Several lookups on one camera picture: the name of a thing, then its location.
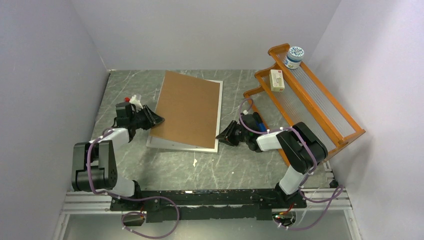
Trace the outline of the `white picture frame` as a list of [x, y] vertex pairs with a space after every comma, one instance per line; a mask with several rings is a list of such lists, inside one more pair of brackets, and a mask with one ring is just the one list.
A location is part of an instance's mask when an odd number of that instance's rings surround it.
[[[217, 136], [220, 132], [223, 81], [222, 80], [210, 80], [210, 79], [208, 79], [207, 81], [219, 84], [218, 109], [217, 109], [216, 130], [215, 130], [215, 135]], [[146, 147], [147, 148], [154, 148], [154, 149], [172, 150], [172, 151], [187, 151], [187, 152], [201, 152], [201, 153], [217, 154], [218, 153], [218, 147], [219, 147], [219, 141], [217, 139], [214, 139], [214, 147], [213, 148], [206, 148], [206, 147], [200, 147], [200, 146], [170, 141], [170, 140], [166, 140], [166, 139], [162, 139], [162, 138], [158, 138], [158, 137], [148, 136], [147, 142], [146, 142]]]

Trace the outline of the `brown backing board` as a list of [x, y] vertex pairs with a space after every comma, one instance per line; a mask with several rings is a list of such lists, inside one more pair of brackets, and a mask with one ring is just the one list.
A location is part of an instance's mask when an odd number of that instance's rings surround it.
[[149, 136], [177, 143], [213, 148], [220, 85], [174, 71], [166, 71], [155, 113], [165, 119]]

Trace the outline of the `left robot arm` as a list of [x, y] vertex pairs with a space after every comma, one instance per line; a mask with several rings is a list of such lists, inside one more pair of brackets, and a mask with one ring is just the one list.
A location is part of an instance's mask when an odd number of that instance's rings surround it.
[[73, 147], [71, 187], [76, 192], [111, 196], [115, 204], [137, 210], [143, 204], [140, 185], [122, 177], [115, 153], [129, 144], [137, 130], [150, 130], [165, 121], [147, 105], [128, 101], [115, 106], [113, 125], [94, 140]]

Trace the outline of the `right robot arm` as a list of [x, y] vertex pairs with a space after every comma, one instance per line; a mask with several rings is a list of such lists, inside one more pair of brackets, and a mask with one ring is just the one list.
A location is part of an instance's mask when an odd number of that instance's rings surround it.
[[215, 137], [219, 142], [231, 147], [246, 143], [256, 153], [270, 150], [282, 150], [289, 167], [276, 184], [275, 202], [282, 208], [288, 207], [295, 199], [307, 176], [328, 157], [328, 150], [323, 142], [304, 123], [298, 122], [291, 127], [279, 130], [266, 129], [259, 113], [244, 111], [239, 121], [230, 124]]

